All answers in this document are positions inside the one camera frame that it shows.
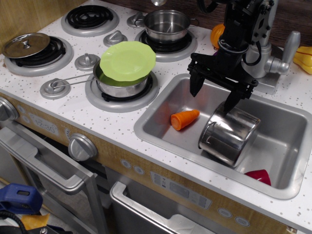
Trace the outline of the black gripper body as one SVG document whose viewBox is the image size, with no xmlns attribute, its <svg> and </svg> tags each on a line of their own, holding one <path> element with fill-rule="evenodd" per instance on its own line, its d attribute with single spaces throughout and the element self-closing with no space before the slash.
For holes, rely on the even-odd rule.
<svg viewBox="0 0 312 234">
<path fill-rule="evenodd" d="M 258 81 L 247 73 L 241 64 L 242 55 L 219 49 L 214 55 L 191 54 L 189 73 L 196 70 L 204 77 L 229 91 L 237 86 L 249 86 L 251 93 Z"/>
</svg>

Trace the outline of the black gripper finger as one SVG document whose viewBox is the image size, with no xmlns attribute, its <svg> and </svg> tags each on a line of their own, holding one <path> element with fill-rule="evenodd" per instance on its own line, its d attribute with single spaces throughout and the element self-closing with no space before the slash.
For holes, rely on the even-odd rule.
<svg viewBox="0 0 312 234">
<path fill-rule="evenodd" d="M 193 97 L 195 97 L 202 88 L 204 77 L 196 70 L 192 70 L 190 75 L 190 93 Z"/>
<path fill-rule="evenodd" d="M 249 86 L 234 87 L 224 103 L 224 112 L 231 111 L 241 99 L 249 99 L 251 96 L 251 88 Z"/>
</svg>

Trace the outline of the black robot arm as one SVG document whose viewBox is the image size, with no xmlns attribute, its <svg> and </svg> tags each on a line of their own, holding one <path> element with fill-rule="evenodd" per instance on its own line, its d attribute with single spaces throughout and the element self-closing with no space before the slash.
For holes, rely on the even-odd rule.
<svg viewBox="0 0 312 234">
<path fill-rule="evenodd" d="M 203 82 L 209 80 L 230 90 L 223 112 L 228 113 L 241 99 L 249 98 L 258 85 L 255 77 L 246 72 L 244 65 L 254 67 L 262 61 L 266 38 L 271 26 L 269 16 L 273 1 L 269 0 L 214 0 L 208 6 L 197 1 L 201 12 L 210 13 L 220 4 L 225 4 L 224 32 L 217 43 L 216 54 L 209 56 L 192 53 L 188 66 L 190 93 L 193 97 L 200 91 Z"/>
</svg>

